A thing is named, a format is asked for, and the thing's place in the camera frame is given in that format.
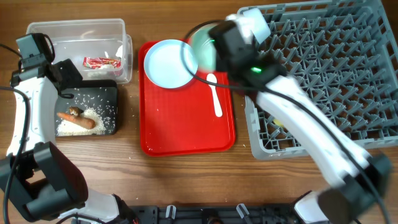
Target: food package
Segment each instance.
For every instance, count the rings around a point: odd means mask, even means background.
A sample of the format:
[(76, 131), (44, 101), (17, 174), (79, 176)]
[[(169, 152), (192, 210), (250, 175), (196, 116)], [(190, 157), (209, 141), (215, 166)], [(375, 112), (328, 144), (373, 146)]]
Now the food package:
[(90, 58), (85, 57), (83, 61), (83, 66), (92, 69), (104, 69), (104, 68), (119, 68), (121, 66), (121, 61), (117, 59), (110, 58)]

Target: gray dish rack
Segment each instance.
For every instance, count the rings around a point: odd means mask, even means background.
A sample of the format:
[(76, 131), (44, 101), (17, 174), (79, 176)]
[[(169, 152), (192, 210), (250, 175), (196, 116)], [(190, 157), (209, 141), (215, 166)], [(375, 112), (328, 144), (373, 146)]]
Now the gray dish rack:
[[(326, 0), (259, 8), (271, 36), (260, 46), (296, 77), (312, 101), (357, 144), (398, 145), (398, 48), (380, 0)], [(305, 156), (274, 117), (246, 97), (257, 159)]]

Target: black cutting board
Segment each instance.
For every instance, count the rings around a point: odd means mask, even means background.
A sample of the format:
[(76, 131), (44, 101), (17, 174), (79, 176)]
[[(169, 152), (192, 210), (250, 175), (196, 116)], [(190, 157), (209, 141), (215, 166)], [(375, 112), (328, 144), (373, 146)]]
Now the black cutting board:
[(69, 114), (69, 107), (71, 106), (77, 106), (81, 110), (94, 108), (103, 120), (106, 129), (103, 135), (111, 135), (116, 132), (118, 126), (116, 119), (118, 115), (118, 85), (114, 80), (82, 81), (79, 86), (62, 91), (62, 94), (66, 93), (71, 93), (74, 97), (73, 99), (58, 97), (54, 113), (56, 136), (58, 136), (57, 127), (62, 122), (57, 113)]

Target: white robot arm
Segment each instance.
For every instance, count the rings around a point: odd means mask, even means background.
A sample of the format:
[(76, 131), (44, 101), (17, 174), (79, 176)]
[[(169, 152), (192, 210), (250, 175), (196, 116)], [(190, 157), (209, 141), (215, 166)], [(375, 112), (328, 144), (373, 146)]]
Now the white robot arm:
[[(13, 73), (11, 86), (29, 99), (30, 120), (17, 175), (10, 168), (20, 146), (25, 102), (16, 93), (14, 134), (7, 157), (0, 161), (1, 188), (5, 191), (7, 179), (13, 175), (9, 198), (30, 222), (76, 214), (92, 223), (117, 219), (133, 222), (134, 212), (118, 196), (88, 189), (81, 172), (55, 147), (55, 103), (63, 89), (79, 85), (81, 75), (70, 60), (50, 64), (55, 53), (43, 34), (23, 36), (17, 43), (24, 68)], [(42, 170), (46, 179), (28, 184), (25, 180), (33, 175), (32, 169)]]
[(252, 43), (264, 42), (269, 34), (256, 8), (244, 16), (230, 15), (209, 31), (229, 79), (239, 84), (234, 89), (245, 91), (277, 118), (307, 150), (330, 185), (301, 198), (294, 207), (297, 215), (305, 223), (350, 223), (374, 202), (383, 207), (380, 195), (385, 194), (391, 163), (384, 155), (371, 157), (354, 143), (311, 102), (272, 55), (257, 52)]

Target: plastic tray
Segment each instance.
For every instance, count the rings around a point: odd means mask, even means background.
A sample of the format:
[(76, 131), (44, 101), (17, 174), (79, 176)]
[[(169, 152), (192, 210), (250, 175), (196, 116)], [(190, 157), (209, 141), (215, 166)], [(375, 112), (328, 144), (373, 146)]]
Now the plastic tray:
[[(115, 80), (128, 83), (132, 76), (132, 42), (122, 19), (87, 19), (33, 22), (26, 33), (47, 34), (53, 42), (55, 60), (70, 58), (84, 80)], [(122, 46), (122, 56), (116, 55)], [(122, 58), (119, 68), (94, 70), (83, 66), (85, 57)]]
[(58, 97), (55, 104), (55, 136), (58, 136), (58, 125), (62, 122), (58, 112), (69, 113), (69, 107), (77, 106), (81, 110), (94, 108), (101, 116), (106, 131), (103, 135), (114, 134), (118, 128), (118, 85), (114, 80), (87, 80), (82, 81), (76, 88), (62, 91), (62, 94), (71, 93), (73, 99)]
[[(278, 58), (332, 122), (367, 149), (398, 145), (398, 48), (379, 0), (254, 7), (271, 29), (260, 50)], [(254, 157), (307, 155), (249, 98), (245, 112)]]
[[(139, 51), (139, 111), (142, 150), (150, 156), (219, 152), (235, 142), (231, 93), (217, 88), (223, 116), (214, 112), (211, 89), (196, 79), (178, 89), (153, 84), (144, 71), (147, 51), (158, 41), (145, 43)], [(198, 73), (205, 78), (207, 73)], [(228, 84), (226, 73), (215, 73), (218, 83)]]

